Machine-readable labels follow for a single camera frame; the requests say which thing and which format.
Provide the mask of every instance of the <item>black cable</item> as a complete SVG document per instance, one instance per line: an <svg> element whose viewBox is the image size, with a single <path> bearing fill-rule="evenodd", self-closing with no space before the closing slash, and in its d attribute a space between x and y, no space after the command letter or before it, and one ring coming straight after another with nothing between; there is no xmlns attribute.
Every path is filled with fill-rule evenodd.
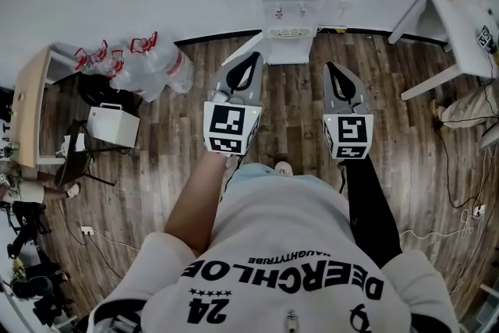
<svg viewBox="0 0 499 333"><path fill-rule="evenodd" d="M120 153L120 154L123 154L123 155L129 155L131 156L130 154L130 151L134 148L134 147L130 147L128 150L118 150L118 149L113 149L111 146L108 146L108 144L106 142L103 142L104 145L108 148L108 149L112 149L112 151L116 151L117 153Z"/></svg>
<svg viewBox="0 0 499 333"><path fill-rule="evenodd" d="M338 167L338 169L342 172L342 187L340 187L340 194L342 194L343 192L343 189L345 188L345 183L346 183L346 178L345 178L345 166L339 162L337 163L336 165Z"/></svg>
<svg viewBox="0 0 499 333"><path fill-rule="evenodd" d="M450 179L449 179L449 153L447 151L447 146L445 146L445 141L444 141L444 138L442 137L441 132L437 130L437 131L435 131L435 133L437 134L438 137L440 137L440 140L442 141L442 144L444 145L445 157L447 158L447 168L445 169L445 171L447 173L447 194L448 194L448 200L449 200L449 203L451 204L452 208L458 210L459 208L463 208L469 201L475 200L475 202L476 202L478 200L478 196L482 193L482 190L483 190L483 188L485 186L485 183L489 179L490 171L492 170L492 164L493 164L493 162L492 162L492 159L491 159L490 160L489 171L487 173L487 176L485 177L485 180L483 180L483 182L481 183L480 190L478 191L478 193L475 196L471 196L470 198L468 198L463 203L461 203L459 205L455 205L454 202L452 201L451 187L450 187L450 183L449 183L449 181L450 181Z"/></svg>
<svg viewBox="0 0 499 333"><path fill-rule="evenodd" d="M14 190L14 189L10 189L9 187L7 188L7 190L10 190L11 192L19 194L19 201L23 201L23 197L21 196L21 192L18 192L17 190Z"/></svg>
<svg viewBox="0 0 499 333"><path fill-rule="evenodd" d="M106 265L108 265L108 268L111 269L112 273L114 273L116 276L118 276L120 279L123 280L123 277L120 276L112 267L111 265L109 265L108 263L108 260L106 260L106 257L104 257L104 254L102 253L101 249L99 248L99 246L95 243L95 241L92 240L92 238L90 237L90 235L88 236L88 239L94 244L95 248L97 249L97 251L99 252L99 254L101 255L102 259L104 260L104 262L106 263Z"/></svg>
<svg viewBox="0 0 499 333"><path fill-rule="evenodd" d="M66 219L64 217L64 213L62 212L61 204L58 201L57 201L57 205L59 206L59 210L61 211L61 216L62 216L62 220L64 221L65 228L68 229L69 234L78 242L78 244L85 247L88 244L87 239L85 238L85 235L83 235L83 238L85 239L85 243L80 242L76 238L76 236L73 235L73 232L71 232L71 229L68 226L68 222L66 221Z"/></svg>
<svg viewBox="0 0 499 333"><path fill-rule="evenodd" d="M232 173L231 177L227 180L227 182L225 183L225 189L224 189L224 193L227 191L227 185L228 183L231 181L232 177L234 176L234 174L236 173L236 171L239 169L239 167L241 166L241 163L242 163L242 160L243 158L245 157L246 155L241 155L239 156L239 160L237 161L237 166L235 167L235 170L234 172Z"/></svg>

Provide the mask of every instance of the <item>black and white marker cube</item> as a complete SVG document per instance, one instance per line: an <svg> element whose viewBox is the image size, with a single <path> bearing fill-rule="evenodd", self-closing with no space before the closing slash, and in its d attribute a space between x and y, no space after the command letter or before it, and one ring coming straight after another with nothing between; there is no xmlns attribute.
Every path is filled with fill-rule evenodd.
<svg viewBox="0 0 499 333"><path fill-rule="evenodd" d="M260 123L261 107L204 102L203 134L209 151L246 154Z"/></svg>
<svg viewBox="0 0 499 333"><path fill-rule="evenodd" d="M490 35L489 29L487 27L483 27L482 32L480 32L480 35L478 36L476 41L482 48L486 50L490 49L490 44L493 41L493 38Z"/></svg>
<svg viewBox="0 0 499 333"><path fill-rule="evenodd" d="M373 143L373 115L324 114L323 132L334 159L366 158Z"/></svg>

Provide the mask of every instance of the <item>white table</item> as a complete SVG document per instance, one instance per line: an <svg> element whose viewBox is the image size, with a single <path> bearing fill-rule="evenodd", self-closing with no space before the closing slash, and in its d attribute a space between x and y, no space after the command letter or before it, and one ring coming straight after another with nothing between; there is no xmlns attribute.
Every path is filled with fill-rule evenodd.
<svg viewBox="0 0 499 333"><path fill-rule="evenodd" d="M62 165L64 158L40 154L40 118L41 102L51 61L68 66L76 65L74 60L66 58L44 48L19 71L14 90L12 119L10 122L10 141L19 145L11 159L18 164L35 168L37 165Z"/></svg>
<svg viewBox="0 0 499 333"><path fill-rule="evenodd" d="M414 3L388 38L389 43L394 44L400 39L407 26L423 12L426 1L417 0ZM494 40L497 40L499 29L494 18L483 11L480 8L480 3L476 0L431 1L447 31L450 46L447 46L445 50L448 51L452 48L456 63L402 93L401 98L404 101L440 86L461 74L480 76L486 79L495 77L496 74L494 59L476 42L484 25L489 28Z"/></svg>

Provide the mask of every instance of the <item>wooden floor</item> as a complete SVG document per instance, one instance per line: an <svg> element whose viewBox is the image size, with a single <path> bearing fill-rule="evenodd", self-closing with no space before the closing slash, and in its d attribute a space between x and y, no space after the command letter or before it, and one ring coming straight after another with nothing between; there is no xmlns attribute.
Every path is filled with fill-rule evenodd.
<svg viewBox="0 0 499 333"><path fill-rule="evenodd" d="M117 184L111 188L82 179L83 194L62 203L75 234L81 225L91 225L114 240L140 246L147 233L162 229L203 151L203 101L208 84L221 62L246 40L235 38L183 48L196 66L194 88L187 95L164 90L158 100L141 106L137 149L129 155L98 156L92 167L94 174ZM436 45L400 41L391 46L381 36L319 34L309 66L264 69L264 114L245 162L274 166L287 160L295 174L316 175L339 188L339 172L327 152L320 124L324 106L322 65L330 60L348 66L370 89L375 110L370 154L400 232L410 228L424 236L431 231L461 229L461 210L452 209L448 202L446 157L432 129L428 102L432 97L450 102L476 87L476 80L460 77L410 101L400 101L401 92L453 63L451 56ZM66 84L61 93L47 93L42 150L59 148L70 121L87 116L88 106L79 99L74 84ZM479 191L484 153L476 142L482 132L483 127L459 132L443 129L455 203ZM227 175L235 167L235 160L230 162ZM472 235L464 239L460 235L446 239L432 236L426 240L407 235L402 241L405 249L420 249L429 257L449 290L455 287L478 246L461 277L462 287L452 296L459 317L468 310L479 284L495 278L490 262L499 238L499 207L495 207L499 179L497 159L493 163L481 196L486 215L480 223L473 222ZM47 215L52 234L43 236L41 245L71 274L65 293L76 302L73 308L77 315L83 316L113 290L119 279L106 268L92 243L81 246L69 235L57 204L47 204ZM136 253L99 236L94 239L113 268L125 274Z"/></svg>

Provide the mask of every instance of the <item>sneaker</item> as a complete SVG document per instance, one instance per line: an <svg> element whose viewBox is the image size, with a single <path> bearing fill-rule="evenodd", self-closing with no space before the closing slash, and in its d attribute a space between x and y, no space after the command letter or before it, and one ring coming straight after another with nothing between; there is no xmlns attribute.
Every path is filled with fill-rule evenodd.
<svg viewBox="0 0 499 333"><path fill-rule="evenodd" d="M66 190L65 196L68 199L72 199L73 197L78 196L80 194L80 191L81 191L81 185L79 183L75 183L69 189Z"/></svg>
<svg viewBox="0 0 499 333"><path fill-rule="evenodd" d="M278 162L274 169L282 175L293 176L293 168L286 161Z"/></svg>
<svg viewBox="0 0 499 333"><path fill-rule="evenodd" d="M431 110L431 115L434 117L434 119L438 120L440 117L438 116L438 102L436 99L433 99L430 101L430 110Z"/></svg>

